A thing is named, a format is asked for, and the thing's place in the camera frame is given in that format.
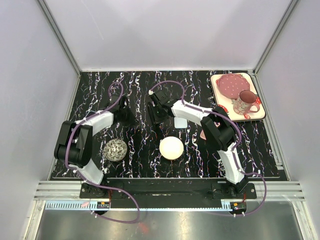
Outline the left aluminium frame post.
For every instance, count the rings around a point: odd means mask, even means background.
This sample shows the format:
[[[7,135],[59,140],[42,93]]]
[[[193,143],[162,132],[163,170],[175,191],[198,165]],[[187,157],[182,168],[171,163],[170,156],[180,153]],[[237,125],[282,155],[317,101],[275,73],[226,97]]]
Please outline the left aluminium frame post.
[[[76,75],[80,76],[82,73],[82,70],[79,67],[74,55],[72,54],[47,2],[45,0],[36,0],[36,3],[38,4],[42,13],[44,14],[46,21],[48,22],[54,36],[56,37],[60,47],[62,48],[66,58],[68,59]]]

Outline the pink mug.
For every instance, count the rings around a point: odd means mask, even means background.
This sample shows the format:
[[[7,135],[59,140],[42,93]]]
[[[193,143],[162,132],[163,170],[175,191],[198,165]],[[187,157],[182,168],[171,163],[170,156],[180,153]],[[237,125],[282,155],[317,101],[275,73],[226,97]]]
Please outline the pink mug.
[[[233,110],[238,115],[257,113],[260,106],[256,102],[257,96],[250,90],[243,90],[233,104]]]

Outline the aluminium frame post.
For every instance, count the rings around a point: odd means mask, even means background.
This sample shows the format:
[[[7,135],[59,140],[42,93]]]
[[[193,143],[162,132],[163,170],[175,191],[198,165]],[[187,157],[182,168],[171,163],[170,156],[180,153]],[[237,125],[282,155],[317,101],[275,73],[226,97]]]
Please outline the aluminium frame post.
[[[258,74],[259,70],[262,68],[264,62],[268,58],[269,53],[271,52],[273,46],[275,45],[277,39],[281,35],[283,29],[285,28],[286,24],[288,23],[292,13],[294,12],[295,8],[299,4],[300,0],[291,0],[285,9],[279,23],[277,24],[270,40],[268,41],[261,57],[259,58],[256,66],[252,69],[253,73],[255,75]]]
[[[36,3],[38,4],[42,13],[44,14],[46,21],[48,22],[54,36],[56,37],[60,47],[62,48],[66,58],[68,59],[76,75],[80,76],[82,73],[82,70],[79,67],[74,55],[72,54],[47,2],[45,0],[36,0]]]

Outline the leaf patterned bowl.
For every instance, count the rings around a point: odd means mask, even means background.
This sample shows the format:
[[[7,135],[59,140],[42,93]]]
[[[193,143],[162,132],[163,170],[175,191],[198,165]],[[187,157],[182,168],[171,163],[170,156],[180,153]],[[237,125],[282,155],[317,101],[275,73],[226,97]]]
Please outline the leaf patterned bowl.
[[[127,144],[121,139],[112,139],[108,141],[103,149],[103,156],[111,162],[123,160],[127,154]]]

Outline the pink dotted plate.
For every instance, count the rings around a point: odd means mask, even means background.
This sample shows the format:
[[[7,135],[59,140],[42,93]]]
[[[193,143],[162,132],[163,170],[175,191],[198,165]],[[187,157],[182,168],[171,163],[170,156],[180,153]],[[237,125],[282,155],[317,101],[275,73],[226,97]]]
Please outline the pink dotted plate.
[[[216,80],[217,89],[226,98],[236,100],[242,91],[250,91],[251,86],[241,74],[228,73]]]

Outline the pink phone case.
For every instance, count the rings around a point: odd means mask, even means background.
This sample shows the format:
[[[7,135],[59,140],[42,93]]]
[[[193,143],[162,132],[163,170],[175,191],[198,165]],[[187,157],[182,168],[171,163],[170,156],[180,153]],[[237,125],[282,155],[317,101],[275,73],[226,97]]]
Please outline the pink phone case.
[[[205,140],[205,141],[207,140],[207,138],[206,138],[205,133],[204,133],[203,130],[200,132],[200,138],[203,139],[203,140]]]

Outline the right aluminium frame post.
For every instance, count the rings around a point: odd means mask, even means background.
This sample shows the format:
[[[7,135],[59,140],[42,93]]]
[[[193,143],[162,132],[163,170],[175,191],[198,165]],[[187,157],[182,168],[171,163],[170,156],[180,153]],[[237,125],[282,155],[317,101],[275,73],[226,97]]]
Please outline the right aluminium frame post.
[[[286,24],[288,23],[292,13],[294,12],[295,8],[299,4],[300,0],[291,0],[285,9],[279,23],[277,24],[270,40],[268,41],[261,57],[259,58],[256,66],[252,69],[253,73],[255,75],[258,74],[259,70],[262,68],[264,62],[268,58],[269,53],[271,52],[273,46],[275,45],[277,39],[281,35],[283,29],[285,28]]]

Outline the cream rectangular tray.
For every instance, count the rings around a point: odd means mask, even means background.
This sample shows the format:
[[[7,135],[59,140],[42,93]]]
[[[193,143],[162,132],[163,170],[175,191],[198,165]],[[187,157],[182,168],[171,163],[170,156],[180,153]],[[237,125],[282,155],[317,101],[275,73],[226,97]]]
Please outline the cream rectangular tray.
[[[258,96],[257,90],[253,84],[251,76],[247,73],[244,73],[244,72],[236,73],[236,74],[242,75],[249,82],[250,91],[256,95],[256,97],[257,97],[256,102],[259,104],[260,110],[257,113],[248,113],[245,115],[239,115],[239,114],[235,113],[235,111],[233,110],[233,105],[234,105],[236,99],[229,99],[229,98],[224,97],[219,92],[219,90],[217,88],[216,80],[218,80],[222,75],[225,75],[225,74],[217,74],[217,75],[212,75],[210,77],[210,83],[211,83],[211,87],[213,89],[213,94],[214,94],[216,104],[219,107],[223,108],[224,111],[228,114],[229,118],[234,122],[262,120],[263,118],[265,118],[266,112],[265,112],[265,109],[262,105],[261,99]]]

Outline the light blue smartphone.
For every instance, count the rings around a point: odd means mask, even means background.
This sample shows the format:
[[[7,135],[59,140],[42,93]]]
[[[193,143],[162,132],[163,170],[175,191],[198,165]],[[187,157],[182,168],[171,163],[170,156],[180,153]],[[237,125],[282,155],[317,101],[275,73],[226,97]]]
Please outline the light blue smartphone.
[[[188,127],[188,121],[181,117],[174,118],[174,127],[176,129],[186,129]]]

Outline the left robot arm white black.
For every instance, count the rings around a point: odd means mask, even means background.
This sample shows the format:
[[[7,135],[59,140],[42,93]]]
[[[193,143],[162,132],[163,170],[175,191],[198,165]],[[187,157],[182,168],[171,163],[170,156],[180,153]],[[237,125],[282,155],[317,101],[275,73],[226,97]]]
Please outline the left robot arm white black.
[[[127,195],[119,187],[108,187],[107,178],[92,160],[93,138],[99,132],[113,125],[136,123],[126,95],[112,97],[109,105],[78,121],[62,123],[54,149],[54,157],[75,171],[82,178],[82,186],[97,198],[103,198],[111,191]]]

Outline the white round bowl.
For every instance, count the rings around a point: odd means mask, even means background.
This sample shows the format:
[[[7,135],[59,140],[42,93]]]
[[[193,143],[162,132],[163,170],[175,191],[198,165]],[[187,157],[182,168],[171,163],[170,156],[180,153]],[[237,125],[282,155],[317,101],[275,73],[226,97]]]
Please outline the white round bowl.
[[[168,136],[160,141],[159,151],[162,157],[174,161],[184,153],[184,145],[179,138]]]

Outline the aluminium front rail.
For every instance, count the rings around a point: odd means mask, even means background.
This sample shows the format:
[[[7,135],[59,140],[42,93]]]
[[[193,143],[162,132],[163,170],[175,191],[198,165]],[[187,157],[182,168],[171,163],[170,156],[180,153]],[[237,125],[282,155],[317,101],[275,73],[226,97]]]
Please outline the aluminium front rail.
[[[173,196],[174,194],[189,195],[217,195],[218,198],[230,200],[230,196],[222,196],[222,185],[224,181],[216,179],[182,179],[182,178],[154,178],[154,179],[110,179],[109,187],[119,187],[130,193],[137,195]],[[38,184],[35,197],[70,197],[78,196],[80,192],[85,192],[79,181],[41,181]],[[250,181],[245,187],[247,199],[263,199],[266,201],[305,201],[301,185],[296,181]]]

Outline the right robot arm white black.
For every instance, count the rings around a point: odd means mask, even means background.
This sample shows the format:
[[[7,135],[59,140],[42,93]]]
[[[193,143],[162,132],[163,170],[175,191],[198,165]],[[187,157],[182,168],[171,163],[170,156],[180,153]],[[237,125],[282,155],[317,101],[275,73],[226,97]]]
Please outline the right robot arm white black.
[[[202,127],[205,140],[218,153],[225,170],[226,183],[222,185],[222,194],[235,199],[243,195],[248,178],[237,152],[236,136],[240,136],[240,132],[226,111],[219,106],[206,108],[171,98],[161,90],[150,90],[148,95],[151,99],[148,113],[154,126],[169,118],[180,118]]]

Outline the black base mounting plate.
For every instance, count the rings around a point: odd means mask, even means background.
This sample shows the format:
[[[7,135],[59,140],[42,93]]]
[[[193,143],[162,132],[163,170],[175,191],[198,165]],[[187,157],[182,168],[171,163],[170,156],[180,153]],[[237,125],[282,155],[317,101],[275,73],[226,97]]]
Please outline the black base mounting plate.
[[[210,178],[110,178],[105,185],[111,189],[82,183],[79,197],[110,199],[112,209],[209,209],[220,208],[222,200],[255,200],[256,189],[248,183],[236,192],[225,180]]]

